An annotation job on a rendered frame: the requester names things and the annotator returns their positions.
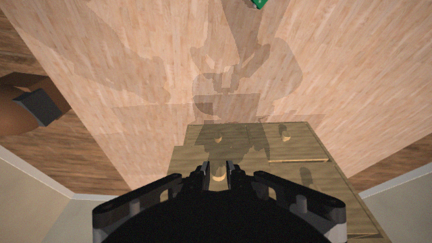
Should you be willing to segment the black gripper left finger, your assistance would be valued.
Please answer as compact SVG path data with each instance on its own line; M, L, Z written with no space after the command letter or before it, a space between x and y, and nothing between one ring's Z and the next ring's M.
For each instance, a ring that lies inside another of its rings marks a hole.
M204 161L189 177L173 173L131 192L98 205L92 210L92 240L101 243L121 224L148 207L161 202L168 189L168 199L209 190L210 161Z

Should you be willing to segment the green nine-volt battery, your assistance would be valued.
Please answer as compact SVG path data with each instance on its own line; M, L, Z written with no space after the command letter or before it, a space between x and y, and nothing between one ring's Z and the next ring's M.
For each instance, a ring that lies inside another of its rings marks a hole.
M268 0L251 0L251 1L253 2L252 6L254 8L261 9Z

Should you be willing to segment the light wooden chest of drawers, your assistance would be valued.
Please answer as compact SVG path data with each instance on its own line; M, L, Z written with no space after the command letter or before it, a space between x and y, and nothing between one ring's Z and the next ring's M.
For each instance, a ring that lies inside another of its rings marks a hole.
M307 121L298 121L298 122L272 122L272 123L246 123L246 131L248 135L249 144L253 144L252 136L250 133L249 124L286 124L286 123L305 123L317 142L320 144L321 148L324 150L325 154L328 156L327 162L318 162L318 163L269 163L269 166L302 166L302 165L333 165L337 172L341 175L342 179L345 181L346 185L349 187L350 191L353 193L354 197L367 214L368 218L371 220L372 224L377 229L377 234L363 236L359 238L347 239L348 243L392 243L392 241L388 238L387 234L383 231L382 227L379 225L373 214L370 212L369 208L365 205L364 201L361 199L357 191L354 189L348 178L345 176L343 171L340 169L338 164L335 162L329 151L326 149L324 144L321 142L319 137L316 135L315 131L311 128L310 124ZM210 126L210 125L232 125L232 124L195 124L195 125L187 125L186 135L184 139L183 146L187 145L188 134L190 130L190 126Z

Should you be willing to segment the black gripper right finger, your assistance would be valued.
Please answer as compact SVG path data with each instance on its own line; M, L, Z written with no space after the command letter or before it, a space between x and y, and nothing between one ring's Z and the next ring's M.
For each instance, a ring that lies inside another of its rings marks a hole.
M240 166L226 161L228 190L275 203L307 221L331 243L348 243L346 204L335 197L307 188L265 171L246 175ZM269 196L274 189L276 200Z

